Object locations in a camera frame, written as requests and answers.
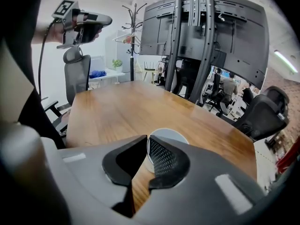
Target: coat rack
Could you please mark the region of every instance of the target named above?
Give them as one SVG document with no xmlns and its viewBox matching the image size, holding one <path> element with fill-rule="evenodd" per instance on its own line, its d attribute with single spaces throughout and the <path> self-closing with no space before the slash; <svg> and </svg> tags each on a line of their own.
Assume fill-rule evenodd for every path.
<svg viewBox="0 0 300 225">
<path fill-rule="evenodd" d="M 135 23 L 136 15 L 140 11 L 140 9 L 144 6 L 146 6 L 146 5 L 147 5 L 147 3 L 145 3 L 138 10 L 136 10 L 136 3 L 135 3 L 135 8 L 134 8 L 133 11 L 130 8 L 123 5 L 122 7 L 126 8 L 129 12 L 130 19 L 131 19 L 131 24 L 127 23 L 128 25 L 130 25 L 130 27 L 126 28 L 126 27 L 122 26 L 122 29 L 131 29 L 131 34 L 134 34 L 135 29 L 137 29 L 137 28 L 139 28 L 143 25 L 143 22 L 139 22 L 138 24 Z M 131 51 L 130 51 L 130 80 L 131 81 L 134 80 L 134 58 L 133 58 L 133 53 L 135 53 L 135 37 L 134 36 L 131 38 Z"/>
</svg>

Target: mesh chair back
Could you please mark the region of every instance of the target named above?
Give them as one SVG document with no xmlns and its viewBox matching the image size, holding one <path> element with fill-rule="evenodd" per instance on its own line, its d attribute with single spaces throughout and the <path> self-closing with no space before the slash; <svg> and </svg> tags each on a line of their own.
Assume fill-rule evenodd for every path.
<svg viewBox="0 0 300 225">
<path fill-rule="evenodd" d="M 280 112 L 283 115 L 287 116 L 287 105 L 290 102 L 290 99 L 283 90 L 281 90 L 279 87 L 271 86 L 267 88 L 262 94 L 270 98 L 278 106 Z"/>
<path fill-rule="evenodd" d="M 79 48 L 72 47 L 64 54 L 66 95 L 70 105 L 77 93 L 88 90 L 90 56 L 82 56 L 80 52 Z"/>
<path fill-rule="evenodd" d="M 214 85 L 212 87 L 212 95 L 211 95 L 212 97 L 215 97 L 219 92 L 220 79 L 221 79 L 220 74 L 215 73 Z"/>
<path fill-rule="evenodd" d="M 253 101 L 254 96 L 253 93 L 251 92 L 250 88 L 244 89 L 243 90 L 244 95 L 243 95 L 243 101 L 247 104 L 250 105 L 250 103 Z"/>
<path fill-rule="evenodd" d="M 271 99 L 258 95 L 233 126 L 257 141 L 284 129 L 288 123 L 288 118 L 279 114 L 278 106 Z"/>
</svg>

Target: black office chair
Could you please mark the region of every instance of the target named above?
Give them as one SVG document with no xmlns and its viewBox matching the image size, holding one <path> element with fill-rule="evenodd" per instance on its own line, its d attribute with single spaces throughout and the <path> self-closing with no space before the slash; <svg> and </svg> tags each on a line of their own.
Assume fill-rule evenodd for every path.
<svg viewBox="0 0 300 225">
<path fill-rule="evenodd" d="M 289 123 L 287 108 L 282 110 L 282 107 L 263 94 L 253 99 L 244 115 L 236 122 L 223 116 L 227 114 L 225 105 L 221 103 L 221 112 L 216 115 L 232 124 L 254 142 L 277 133 Z"/>
<path fill-rule="evenodd" d="M 278 106 L 280 112 L 284 116 L 287 116 L 287 105 L 289 104 L 290 99 L 282 89 L 276 86 L 271 86 L 267 88 L 262 94 L 270 98 Z"/>
<path fill-rule="evenodd" d="M 215 73 L 212 90 L 205 91 L 204 96 L 203 96 L 203 103 L 200 104 L 201 107 L 203 107 L 205 103 L 212 105 L 212 108 L 215 106 L 215 101 L 213 101 L 213 100 L 215 99 L 216 95 L 219 93 L 220 79 L 221 79 L 220 74 Z"/>
<path fill-rule="evenodd" d="M 240 109 L 245 112 L 245 110 L 249 107 L 250 103 L 253 101 L 254 96 L 253 93 L 251 92 L 250 88 L 246 88 L 243 90 L 244 95 L 243 95 L 243 101 L 246 104 L 246 108 L 241 107 Z"/>
<path fill-rule="evenodd" d="M 89 73 L 90 73 L 90 56 L 84 55 L 80 47 L 75 46 L 68 49 L 63 56 L 65 62 L 65 80 L 66 80 L 66 96 L 67 101 L 72 106 L 75 95 L 82 91 L 87 91 L 89 88 Z M 52 123 L 62 137 L 66 135 L 68 120 L 62 120 L 61 114 L 55 107 L 55 102 L 49 107 L 58 118 Z"/>
</svg>

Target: chair armrest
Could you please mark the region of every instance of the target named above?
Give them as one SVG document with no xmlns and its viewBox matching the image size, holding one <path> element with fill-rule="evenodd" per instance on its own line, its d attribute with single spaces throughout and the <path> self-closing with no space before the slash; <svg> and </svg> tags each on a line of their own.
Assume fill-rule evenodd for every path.
<svg viewBox="0 0 300 225">
<path fill-rule="evenodd" d="M 51 107 L 54 107 L 54 105 L 58 104 L 58 101 L 53 101 L 50 102 L 48 104 L 46 104 L 45 106 L 43 106 L 45 112 L 47 112 L 49 109 L 51 109 Z"/>
<path fill-rule="evenodd" d="M 227 108 L 226 108 L 226 106 L 225 106 L 225 103 L 220 103 L 220 107 L 221 107 L 221 111 L 222 111 L 222 113 L 224 114 L 224 115 L 228 115 L 228 110 L 227 110 Z"/>
<path fill-rule="evenodd" d="M 68 120 L 62 120 L 56 127 L 56 131 L 58 131 L 59 133 L 65 131 L 67 129 L 68 126 Z"/>
</svg>

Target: chair headrest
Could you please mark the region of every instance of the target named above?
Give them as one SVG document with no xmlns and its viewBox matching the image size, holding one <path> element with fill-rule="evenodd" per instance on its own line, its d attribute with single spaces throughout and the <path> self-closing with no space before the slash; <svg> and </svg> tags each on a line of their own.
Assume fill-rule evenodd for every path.
<svg viewBox="0 0 300 225">
<path fill-rule="evenodd" d="M 262 94 L 266 95 L 274 102 L 276 100 L 280 99 L 280 97 L 284 98 L 286 103 L 290 102 L 290 99 L 287 96 L 287 94 L 282 89 L 280 89 L 279 87 L 276 87 L 276 86 L 270 86 Z"/>
<path fill-rule="evenodd" d="M 71 47 L 63 56 L 63 60 L 66 64 L 78 62 L 83 58 L 83 52 L 79 46 Z"/>
</svg>

